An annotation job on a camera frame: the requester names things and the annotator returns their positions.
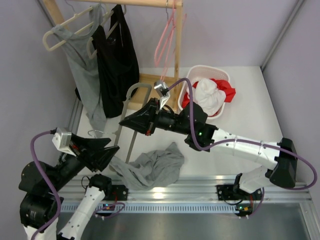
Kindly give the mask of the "red tank top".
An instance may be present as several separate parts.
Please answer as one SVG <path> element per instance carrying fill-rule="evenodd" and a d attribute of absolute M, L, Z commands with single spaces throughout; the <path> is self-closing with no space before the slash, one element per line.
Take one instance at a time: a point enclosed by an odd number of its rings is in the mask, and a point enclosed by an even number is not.
<path fill-rule="evenodd" d="M 218 88 L 225 92 L 226 98 L 224 102 L 231 103 L 234 96 L 236 95 L 236 89 L 232 88 L 227 80 L 223 80 L 223 79 L 216 80 L 214 78 L 210 78 L 210 79 L 215 81 L 218 85 Z"/>

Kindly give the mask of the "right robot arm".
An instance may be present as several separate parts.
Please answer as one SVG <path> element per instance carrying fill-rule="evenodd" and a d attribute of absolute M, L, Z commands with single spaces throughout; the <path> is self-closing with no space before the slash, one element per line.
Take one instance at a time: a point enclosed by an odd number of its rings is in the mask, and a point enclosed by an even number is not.
<path fill-rule="evenodd" d="M 270 185 L 284 189 L 296 186 L 298 160 L 292 140 L 284 137 L 279 142 L 256 142 L 208 124 L 207 117 L 196 103 L 188 103 L 177 114 L 160 109 L 159 100 L 151 98 L 119 124 L 146 136 L 156 129 L 182 134 L 186 136 L 184 142 L 196 151 L 217 150 L 259 164 L 258 168 L 236 176 L 232 192 L 239 199 Z"/>

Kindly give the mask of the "white camisole top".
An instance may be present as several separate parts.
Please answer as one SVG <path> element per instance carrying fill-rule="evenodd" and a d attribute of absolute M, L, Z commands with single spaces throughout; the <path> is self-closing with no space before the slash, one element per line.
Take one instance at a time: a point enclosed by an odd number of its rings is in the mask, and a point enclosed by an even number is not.
<path fill-rule="evenodd" d="M 218 84 L 209 78 L 201 78 L 192 86 L 193 102 L 202 110 L 213 117 L 223 106 L 226 93 L 218 88 Z"/>

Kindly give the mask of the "taupe hanger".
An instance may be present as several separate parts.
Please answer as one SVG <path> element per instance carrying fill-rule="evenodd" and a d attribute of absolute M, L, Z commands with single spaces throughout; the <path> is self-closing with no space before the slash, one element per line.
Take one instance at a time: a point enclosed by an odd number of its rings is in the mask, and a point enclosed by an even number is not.
<path fill-rule="evenodd" d="M 132 92 L 136 89 L 139 89 L 139 88 L 146 88 L 147 91 L 146 91 L 146 94 L 144 95 L 144 100 L 142 102 L 142 106 L 146 105 L 148 99 L 149 99 L 149 96 L 151 94 L 151 90 L 152 90 L 152 86 L 148 83 L 135 83 L 133 84 L 127 91 L 127 94 L 126 94 L 126 100 L 124 101 L 123 103 L 123 109 L 122 109 L 122 113 L 121 113 L 121 118 L 120 120 L 122 121 L 125 116 L 126 116 L 126 113 L 127 113 L 127 110 L 128 110 L 128 106 L 129 106 L 129 103 L 132 99 Z M 101 131 L 101 130 L 96 130 L 96 129 L 92 129 L 92 130 L 89 130 L 87 132 L 87 134 L 96 139 L 96 133 L 101 133 L 101 134 L 105 134 L 105 135 L 115 135 L 116 138 L 115 138 L 115 141 L 114 141 L 114 145 L 117 145 L 119 140 L 120 140 L 120 135 L 121 135 L 121 132 L 122 132 L 122 126 L 119 125 L 117 131 L 115 132 L 105 132 L 105 131 Z M 133 151 L 133 148 L 134 148 L 134 144 L 135 144 L 135 141 L 136 141 L 136 137 L 137 137 L 137 134 L 138 132 L 137 131 L 134 131 L 133 135 L 132 135 L 132 139 L 131 139 L 131 142 L 130 142 L 130 146 L 129 146 L 129 149 L 128 149 L 128 152 L 127 152 L 127 156 L 126 156 L 126 159 L 125 159 L 125 163 L 128 164 L 129 161 L 130 161 L 130 157 L 131 157 L 131 154 L 132 154 L 132 151 Z"/>

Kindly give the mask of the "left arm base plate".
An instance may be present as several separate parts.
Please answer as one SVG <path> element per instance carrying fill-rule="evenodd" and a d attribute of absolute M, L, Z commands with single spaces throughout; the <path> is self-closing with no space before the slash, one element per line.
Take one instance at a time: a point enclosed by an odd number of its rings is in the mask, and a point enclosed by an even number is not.
<path fill-rule="evenodd" d="M 110 195 L 112 201 L 127 201 L 129 189 L 125 185 L 113 185 Z"/>

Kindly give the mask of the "pink hanger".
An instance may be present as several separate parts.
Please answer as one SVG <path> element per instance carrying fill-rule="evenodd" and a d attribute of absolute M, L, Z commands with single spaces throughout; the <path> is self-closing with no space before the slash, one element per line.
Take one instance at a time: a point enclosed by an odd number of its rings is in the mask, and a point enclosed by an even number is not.
<path fill-rule="evenodd" d="M 187 14 L 183 10 L 182 0 L 172 1 L 172 26 L 175 31 L 175 48 L 174 53 L 178 54 L 181 51 L 182 32 L 187 19 Z"/>
<path fill-rule="evenodd" d="M 165 81 L 165 76 L 168 71 L 169 63 L 172 60 L 172 56 L 174 51 L 171 50 L 174 33 L 176 30 L 176 11 L 177 11 L 177 0 L 172 1 L 172 11 L 171 15 L 168 13 L 169 1 L 167 0 L 165 3 L 165 11 L 167 13 L 167 22 L 162 31 L 162 34 L 159 38 L 158 44 L 154 51 L 153 62 L 154 66 L 158 67 L 164 58 L 163 69 L 160 75 L 160 82 L 163 83 Z"/>

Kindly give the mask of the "light grey tank top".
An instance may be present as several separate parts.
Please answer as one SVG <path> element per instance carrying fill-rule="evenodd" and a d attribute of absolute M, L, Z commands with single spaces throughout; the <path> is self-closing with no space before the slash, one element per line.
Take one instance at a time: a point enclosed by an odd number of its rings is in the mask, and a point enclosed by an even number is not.
<path fill-rule="evenodd" d="M 147 191 L 166 187 L 180 177 L 185 157 L 172 142 L 165 150 L 142 153 L 135 161 L 124 162 L 114 157 L 110 166 L 129 190 Z"/>

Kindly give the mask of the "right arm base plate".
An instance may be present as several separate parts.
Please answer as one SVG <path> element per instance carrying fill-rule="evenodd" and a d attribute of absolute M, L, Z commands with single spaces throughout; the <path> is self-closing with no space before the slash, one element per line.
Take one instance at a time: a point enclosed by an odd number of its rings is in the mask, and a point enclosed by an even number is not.
<path fill-rule="evenodd" d="M 219 201 L 236 201 L 240 200 L 234 192 L 232 184 L 218 184 L 216 185 L 216 192 Z"/>

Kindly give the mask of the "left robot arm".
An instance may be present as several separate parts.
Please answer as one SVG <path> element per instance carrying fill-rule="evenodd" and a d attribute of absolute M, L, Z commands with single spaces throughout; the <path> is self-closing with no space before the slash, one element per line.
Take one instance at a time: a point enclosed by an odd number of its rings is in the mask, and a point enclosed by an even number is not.
<path fill-rule="evenodd" d="M 62 135 L 57 129 L 39 133 L 30 141 L 33 161 L 22 170 L 18 186 L 26 193 L 19 214 L 29 240 L 81 239 L 91 217 L 97 213 L 99 203 L 113 194 L 109 177 L 102 174 L 92 176 L 77 209 L 65 226 L 57 230 L 64 200 L 58 192 L 84 168 L 92 172 L 103 171 L 120 149 L 117 145 L 108 145 L 110 138 L 83 138 L 71 132 L 65 134 L 66 144 L 57 147 L 65 154 L 65 160 L 56 166 L 39 161 L 35 142 L 45 135 L 53 135 L 54 140 L 60 141 Z"/>

